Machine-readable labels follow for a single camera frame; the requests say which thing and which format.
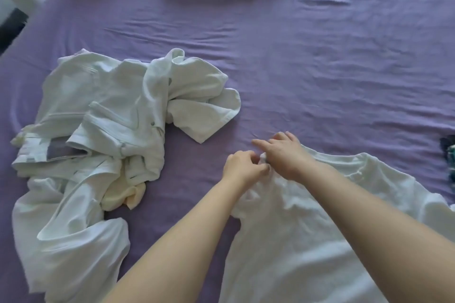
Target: left arm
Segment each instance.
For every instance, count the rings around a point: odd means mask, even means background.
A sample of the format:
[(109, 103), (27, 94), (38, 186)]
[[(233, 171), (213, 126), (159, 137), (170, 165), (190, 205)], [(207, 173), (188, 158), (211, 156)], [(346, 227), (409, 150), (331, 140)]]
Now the left arm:
[(139, 259), (103, 303), (195, 302), (234, 204), (269, 170), (258, 160), (253, 151), (230, 155), (223, 179)]

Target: person's left hand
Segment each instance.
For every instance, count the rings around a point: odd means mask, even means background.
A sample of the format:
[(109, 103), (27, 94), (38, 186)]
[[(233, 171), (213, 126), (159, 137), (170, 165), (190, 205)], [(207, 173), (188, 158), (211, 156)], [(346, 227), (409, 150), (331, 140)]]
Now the person's left hand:
[(223, 180), (237, 183), (242, 191), (248, 190), (270, 170), (268, 164), (258, 162), (259, 156), (252, 150), (229, 155), (223, 169)]

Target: person's right hand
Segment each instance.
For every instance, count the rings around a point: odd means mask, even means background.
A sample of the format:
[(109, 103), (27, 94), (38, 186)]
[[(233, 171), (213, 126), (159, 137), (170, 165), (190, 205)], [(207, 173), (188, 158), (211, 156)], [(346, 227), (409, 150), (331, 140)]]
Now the person's right hand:
[(253, 139), (252, 144), (266, 153), (267, 162), (287, 180), (299, 182), (305, 169), (311, 170), (317, 165), (290, 132), (278, 132), (269, 141)]

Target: purple bed sheet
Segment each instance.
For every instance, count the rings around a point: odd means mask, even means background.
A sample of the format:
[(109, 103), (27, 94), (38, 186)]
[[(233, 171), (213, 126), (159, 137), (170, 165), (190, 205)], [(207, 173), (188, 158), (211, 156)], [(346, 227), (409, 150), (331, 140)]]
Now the purple bed sheet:
[[(455, 133), (455, 0), (47, 0), (0, 58), (0, 297), (29, 295), (11, 210), (27, 191), (9, 141), (34, 121), (56, 59), (81, 48), (150, 61), (180, 47), (229, 75), (242, 109), (199, 145), (166, 130), (166, 163), (128, 221), (124, 274), (220, 178), (225, 158), (279, 130), (333, 154), (368, 152), (448, 201), (454, 195), (438, 139)], [(181, 156), (182, 153), (196, 154)], [(200, 295), (217, 302), (229, 220)]]

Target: purple blanket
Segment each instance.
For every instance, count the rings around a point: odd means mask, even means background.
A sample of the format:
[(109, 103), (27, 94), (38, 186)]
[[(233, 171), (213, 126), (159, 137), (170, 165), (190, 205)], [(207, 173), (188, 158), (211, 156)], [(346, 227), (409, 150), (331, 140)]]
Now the purple blanket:
[[(239, 91), (240, 113), (204, 144), (166, 129), (165, 165), (129, 225), (122, 274), (221, 177), (252, 138), (289, 130), (319, 152), (367, 152), (454, 201), (439, 138), (455, 134), (455, 0), (47, 0), (0, 57), (0, 297), (29, 295), (11, 210), (27, 191), (11, 162), (59, 57), (81, 48), (142, 61), (180, 47)], [(230, 219), (200, 295), (217, 303), (239, 222)]]

